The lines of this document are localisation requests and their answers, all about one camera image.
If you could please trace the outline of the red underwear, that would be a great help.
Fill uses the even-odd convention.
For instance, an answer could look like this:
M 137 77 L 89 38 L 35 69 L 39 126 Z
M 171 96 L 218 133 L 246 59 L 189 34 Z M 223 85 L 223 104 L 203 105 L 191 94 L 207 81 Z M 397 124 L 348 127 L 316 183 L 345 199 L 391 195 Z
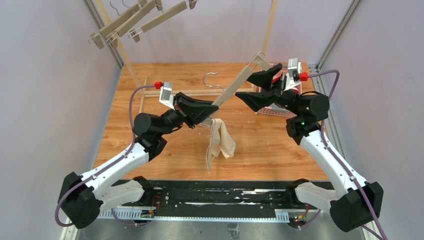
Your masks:
M 282 81 L 284 79 L 285 75 L 286 75 L 286 72 L 283 71 L 283 70 L 280 70 L 277 74 L 275 74 L 272 77 L 272 81 L 271 81 L 272 85 L 276 85 L 277 82 Z

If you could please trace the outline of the cream underwear hanger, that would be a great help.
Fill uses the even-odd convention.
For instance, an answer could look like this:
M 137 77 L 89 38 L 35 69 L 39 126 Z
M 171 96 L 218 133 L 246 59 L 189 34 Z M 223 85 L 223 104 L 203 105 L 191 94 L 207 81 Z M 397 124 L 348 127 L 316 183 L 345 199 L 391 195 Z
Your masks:
M 223 92 L 217 97 L 217 99 L 212 103 L 216 106 L 221 106 L 224 102 L 228 101 L 230 97 L 237 92 L 241 85 L 247 81 L 247 79 L 254 73 L 255 67 L 259 66 L 263 70 L 269 70 L 271 65 L 264 59 L 265 53 L 262 51 L 258 52 L 253 59 L 248 63 L 240 73 L 232 80 L 232 82 L 226 87 L 223 88 L 221 85 L 209 85 L 205 82 L 205 78 L 208 75 L 216 75 L 217 72 L 208 72 L 203 78 L 202 82 L 205 86 L 209 88 L 218 87 L 223 90 Z

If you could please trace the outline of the cream underwear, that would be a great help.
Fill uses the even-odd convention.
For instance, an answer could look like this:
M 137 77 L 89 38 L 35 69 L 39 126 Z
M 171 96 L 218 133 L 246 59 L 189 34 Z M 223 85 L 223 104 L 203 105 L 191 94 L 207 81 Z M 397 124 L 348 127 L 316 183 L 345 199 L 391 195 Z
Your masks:
M 202 127 L 209 128 L 209 145 L 206 149 L 205 160 L 207 172 L 212 171 L 212 159 L 222 154 L 226 159 L 232 158 L 236 150 L 236 142 L 228 132 L 225 122 L 221 118 L 209 118 L 201 123 Z

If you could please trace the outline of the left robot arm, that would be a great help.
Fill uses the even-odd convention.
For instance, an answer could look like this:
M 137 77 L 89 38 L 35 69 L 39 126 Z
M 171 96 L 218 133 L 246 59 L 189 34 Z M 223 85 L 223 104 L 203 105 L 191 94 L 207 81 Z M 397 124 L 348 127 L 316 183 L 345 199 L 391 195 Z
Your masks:
M 171 97 L 170 107 L 162 115 L 137 114 L 128 147 L 92 170 L 80 175 L 71 172 L 63 179 L 55 209 L 56 223 L 83 229 L 105 210 L 144 200 L 144 193 L 150 189 L 145 178 L 139 176 L 124 184 L 115 183 L 160 155 L 167 144 L 164 135 L 178 131 L 184 124 L 193 129 L 218 109 L 213 101 L 194 99 L 179 92 Z

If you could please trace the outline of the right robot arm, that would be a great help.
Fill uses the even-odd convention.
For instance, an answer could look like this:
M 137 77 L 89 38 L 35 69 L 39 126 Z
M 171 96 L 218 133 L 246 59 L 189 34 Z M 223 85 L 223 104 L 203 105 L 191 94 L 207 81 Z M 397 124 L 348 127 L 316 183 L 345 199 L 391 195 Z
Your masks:
M 304 178 L 295 180 L 286 190 L 288 203 L 293 207 L 307 204 L 329 213 L 344 232 L 377 222 L 383 188 L 355 171 L 326 136 L 324 121 L 329 116 L 330 97 L 317 91 L 296 92 L 294 88 L 311 76 L 298 70 L 282 74 L 282 68 L 276 64 L 250 73 L 247 81 L 261 92 L 239 91 L 235 95 L 255 112 L 276 104 L 293 113 L 286 120 L 287 134 L 315 160 L 332 184 L 332 189 L 325 189 Z

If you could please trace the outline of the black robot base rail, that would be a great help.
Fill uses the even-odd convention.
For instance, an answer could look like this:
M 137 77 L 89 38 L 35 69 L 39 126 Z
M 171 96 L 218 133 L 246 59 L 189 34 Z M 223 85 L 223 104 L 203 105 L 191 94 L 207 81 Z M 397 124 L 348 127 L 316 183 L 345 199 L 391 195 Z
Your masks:
M 124 203 L 100 218 L 147 221 L 288 223 L 298 215 L 311 219 L 316 208 L 292 206 L 288 181 L 153 180 L 147 200 Z

